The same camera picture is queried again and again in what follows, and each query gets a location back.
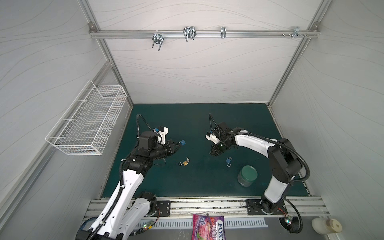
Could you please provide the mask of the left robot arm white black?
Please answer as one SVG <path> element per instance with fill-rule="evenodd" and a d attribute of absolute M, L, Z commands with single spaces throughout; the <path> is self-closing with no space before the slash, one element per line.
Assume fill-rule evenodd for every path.
<path fill-rule="evenodd" d="M 80 229 L 77 240 L 126 240 L 141 219 L 156 212 L 156 196 L 143 193 L 130 206 L 132 198 L 153 166 L 178 151 L 185 141 L 167 140 L 168 128 L 145 131 L 137 137 L 131 153 L 121 161 L 119 183 L 105 208 L 88 230 Z"/>

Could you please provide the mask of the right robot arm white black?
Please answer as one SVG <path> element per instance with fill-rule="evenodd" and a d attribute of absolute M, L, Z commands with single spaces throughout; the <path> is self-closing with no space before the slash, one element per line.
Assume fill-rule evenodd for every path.
<path fill-rule="evenodd" d="M 213 143 L 210 152 L 212 156 L 217 157 L 231 147 L 244 147 L 269 160 L 272 178 L 259 203 L 267 215 L 271 215 L 278 208 L 289 185 L 304 181 L 309 176 L 308 164 L 288 139 L 268 139 L 243 128 L 231 129 L 224 122 L 211 127 L 206 139 Z"/>

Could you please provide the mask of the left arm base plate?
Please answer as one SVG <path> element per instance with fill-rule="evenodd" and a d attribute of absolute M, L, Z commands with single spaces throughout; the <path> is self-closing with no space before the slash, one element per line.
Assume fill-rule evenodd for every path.
<path fill-rule="evenodd" d="M 171 212 L 170 201 L 156 201 L 150 203 L 150 211 L 146 217 L 169 217 Z"/>

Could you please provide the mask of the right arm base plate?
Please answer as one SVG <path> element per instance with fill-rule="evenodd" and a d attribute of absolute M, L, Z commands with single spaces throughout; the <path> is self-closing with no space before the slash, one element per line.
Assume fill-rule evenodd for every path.
<path fill-rule="evenodd" d="M 277 203 L 271 203 L 264 198 L 259 199 L 247 199 L 242 203 L 246 208 L 247 214 L 251 216 L 255 215 L 284 215 L 287 214 L 286 205 L 283 200 Z"/>

